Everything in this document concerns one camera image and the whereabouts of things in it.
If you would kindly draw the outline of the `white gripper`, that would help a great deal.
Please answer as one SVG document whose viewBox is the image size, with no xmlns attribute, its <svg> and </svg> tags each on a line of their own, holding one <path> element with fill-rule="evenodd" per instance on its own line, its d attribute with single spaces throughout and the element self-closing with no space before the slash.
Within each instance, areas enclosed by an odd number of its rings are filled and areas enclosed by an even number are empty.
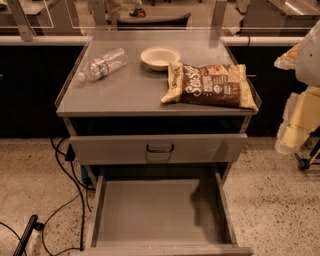
<svg viewBox="0 0 320 256">
<path fill-rule="evenodd" d="M 283 70 L 296 68 L 300 45 L 296 44 L 274 62 Z M 284 155 L 296 153 L 310 134 L 320 126 L 320 88 L 309 86 L 298 97 L 296 106 L 287 125 L 281 124 L 277 133 L 275 150 Z"/>
</svg>

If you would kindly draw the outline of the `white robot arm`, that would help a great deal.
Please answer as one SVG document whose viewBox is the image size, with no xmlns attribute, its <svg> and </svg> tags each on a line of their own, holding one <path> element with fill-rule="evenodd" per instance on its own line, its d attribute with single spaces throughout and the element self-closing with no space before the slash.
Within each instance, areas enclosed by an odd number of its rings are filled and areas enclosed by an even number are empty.
<svg viewBox="0 0 320 256">
<path fill-rule="evenodd" d="M 275 142 L 278 153 L 293 154 L 320 126 L 320 22 L 278 57 L 274 66 L 293 69 L 296 79 L 307 86 L 301 94 L 292 93 L 288 98 Z"/>
</svg>

